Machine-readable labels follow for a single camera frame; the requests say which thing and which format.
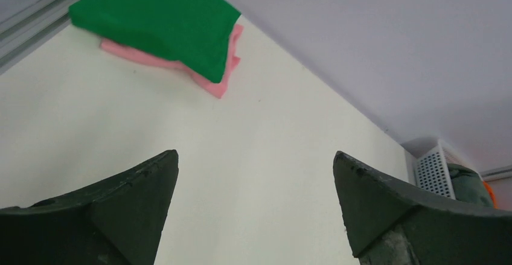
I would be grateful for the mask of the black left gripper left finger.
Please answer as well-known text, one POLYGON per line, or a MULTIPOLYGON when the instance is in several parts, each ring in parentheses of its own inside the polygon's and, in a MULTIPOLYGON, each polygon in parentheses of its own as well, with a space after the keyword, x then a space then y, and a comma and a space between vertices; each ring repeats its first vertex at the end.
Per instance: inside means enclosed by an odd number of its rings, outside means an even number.
POLYGON ((178 160, 167 150, 70 193, 1 209, 1 263, 153 264, 178 160))

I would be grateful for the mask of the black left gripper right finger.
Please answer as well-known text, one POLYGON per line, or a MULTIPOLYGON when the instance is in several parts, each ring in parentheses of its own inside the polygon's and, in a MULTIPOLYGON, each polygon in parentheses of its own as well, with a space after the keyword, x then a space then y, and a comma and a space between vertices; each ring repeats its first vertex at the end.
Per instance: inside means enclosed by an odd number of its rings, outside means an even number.
POLYGON ((333 176, 360 264, 511 263, 509 211, 430 193, 340 151, 333 176))

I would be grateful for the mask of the grey t-shirt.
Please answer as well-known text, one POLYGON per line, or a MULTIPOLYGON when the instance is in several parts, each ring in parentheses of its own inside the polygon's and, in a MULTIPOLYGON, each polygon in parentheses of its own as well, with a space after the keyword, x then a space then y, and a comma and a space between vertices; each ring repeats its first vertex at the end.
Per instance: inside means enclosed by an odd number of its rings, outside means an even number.
POLYGON ((494 201, 479 174, 463 165, 447 165, 456 200, 484 207, 494 207, 494 201))

